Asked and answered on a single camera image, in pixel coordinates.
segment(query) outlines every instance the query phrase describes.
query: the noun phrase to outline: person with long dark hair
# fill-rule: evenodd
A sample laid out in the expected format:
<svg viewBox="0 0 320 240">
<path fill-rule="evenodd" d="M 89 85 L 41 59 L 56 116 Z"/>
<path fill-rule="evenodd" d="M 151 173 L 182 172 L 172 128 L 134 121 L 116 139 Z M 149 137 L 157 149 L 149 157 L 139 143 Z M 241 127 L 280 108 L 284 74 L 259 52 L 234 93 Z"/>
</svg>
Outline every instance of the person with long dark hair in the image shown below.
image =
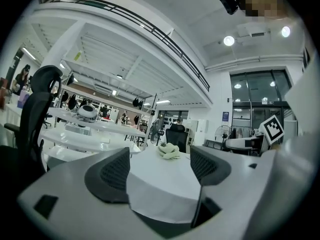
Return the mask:
<svg viewBox="0 0 320 240">
<path fill-rule="evenodd" d="M 16 75 L 12 82 L 12 92 L 16 95 L 20 95 L 21 90 L 28 82 L 28 74 L 30 71 L 30 65 L 25 65 L 19 74 Z"/>
</svg>

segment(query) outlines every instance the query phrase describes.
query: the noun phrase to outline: standing fan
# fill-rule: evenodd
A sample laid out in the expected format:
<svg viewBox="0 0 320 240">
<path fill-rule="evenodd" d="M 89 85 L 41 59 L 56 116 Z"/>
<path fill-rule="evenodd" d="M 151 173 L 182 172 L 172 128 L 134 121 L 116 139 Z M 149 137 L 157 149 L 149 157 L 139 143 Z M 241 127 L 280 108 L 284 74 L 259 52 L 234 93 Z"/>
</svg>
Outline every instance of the standing fan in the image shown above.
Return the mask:
<svg viewBox="0 0 320 240">
<path fill-rule="evenodd" d="M 149 138 L 150 138 L 150 142 L 152 144 L 156 143 L 157 140 L 158 140 L 158 137 L 159 137 L 158 136 L 158 131 L 161 128 L 160 123 L 161 123 L 160 120 L 157 118 L 151 125 Z"/>
<path fill-rule="evenodd" d="M 230 134 L 230 127 L 227 125 L 221 125 L 220 127 L 218 127 L 218 129 L 216 129 L 214 134 L 214 140 L 216 142 L 222 141 L 221 150 L 224 146 L 225 139 L 229 136 L 229 134 Z"/>
</svg>

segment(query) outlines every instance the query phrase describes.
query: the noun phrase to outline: fluorescent light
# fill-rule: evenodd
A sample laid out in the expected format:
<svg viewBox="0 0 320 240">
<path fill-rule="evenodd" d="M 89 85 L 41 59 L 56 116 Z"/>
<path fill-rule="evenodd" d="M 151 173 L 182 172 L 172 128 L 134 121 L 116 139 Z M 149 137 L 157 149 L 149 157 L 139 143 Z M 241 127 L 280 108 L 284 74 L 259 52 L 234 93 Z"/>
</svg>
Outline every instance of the fluorescent light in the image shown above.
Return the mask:
<svg viewBox="0 0 320 240">
<path fill-rule="evenodd" d="M 26 49 L 26 48 L 22 48 L 27 54 L 29 54 L 29 56 L 32 58 L 32 59 L 34 59 L 34 60 L 36 60 L 36 58 Z"/>
<path fill-rule="evenodd" d="M 157 104 L 168 103 L 168 102 L 170 102 L 170 100 L 162 100 L 162 101 L 157 101 Z"/>
<path fill-rule="evenodd" d="M 226 46 L 232 46 L 235 43 L 235 39 L 231 35 L 228 35 L 223 39 L 223 42 Z"/>
<path fill-rule="evenodd" d="M 281 34 L 284 38 L 287 38 L 288 36 L 290 36 L 290 28 L 288 26 L 284 26 L 281 30 Z"/>
</svg>

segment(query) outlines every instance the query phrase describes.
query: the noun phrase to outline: chair armrest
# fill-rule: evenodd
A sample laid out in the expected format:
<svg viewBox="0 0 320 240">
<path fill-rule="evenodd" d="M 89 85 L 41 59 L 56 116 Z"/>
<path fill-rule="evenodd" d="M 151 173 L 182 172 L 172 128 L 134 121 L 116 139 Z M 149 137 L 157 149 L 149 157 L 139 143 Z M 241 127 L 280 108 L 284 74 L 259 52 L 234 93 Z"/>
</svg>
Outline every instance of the chair armrest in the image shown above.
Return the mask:
<svg viewBox="0 0 320 240">
<path fill-rule="evenodd" d="M 20 127 L 12 123 L 5 123 L 4 128 L 13 131 L 15 134 L 20 132 Z"/>
</svg>

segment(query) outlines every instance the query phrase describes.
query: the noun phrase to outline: metal handrail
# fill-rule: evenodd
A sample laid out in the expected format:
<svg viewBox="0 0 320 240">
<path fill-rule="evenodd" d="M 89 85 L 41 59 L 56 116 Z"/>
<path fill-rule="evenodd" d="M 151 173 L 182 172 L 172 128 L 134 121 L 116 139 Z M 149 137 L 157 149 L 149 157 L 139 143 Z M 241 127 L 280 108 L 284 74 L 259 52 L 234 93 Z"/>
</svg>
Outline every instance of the metal handrail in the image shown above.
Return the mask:
<svg viewBox="0 0 320 240">
<path fill-rule="evenodd" d="M 153 25 L 151 22 L 136 14 L 135 12 L 128 10 L 120 5 L 107 2 L 104 0 L 52 0 L 51 3 L 75 3 L 75 4 L 83 4 L 92 7 L 98 7 L 100 9 L 106 10 L 108 12 L 112 12 L 114 14 L 120 15 L 127 20 L 139 25 L 141 28 L 147 30 L 151 34 L 153 34 L 156 38 L 162 41 L 166 46 L 168 46 L 176 55 L 178 55 L 182 61 L 192 70 L 192 72 L 196 75 L 196 77 L 200 80 L 200 82 L 204 85 L 206 90 L 209 92 L 210 85 L 207 80 L 201 74 L 197 66 L 193 63 L 193 61 L 184 53 L 184 51 L 163 31 L 161 31 L 158 27 Z"/>
</svg>

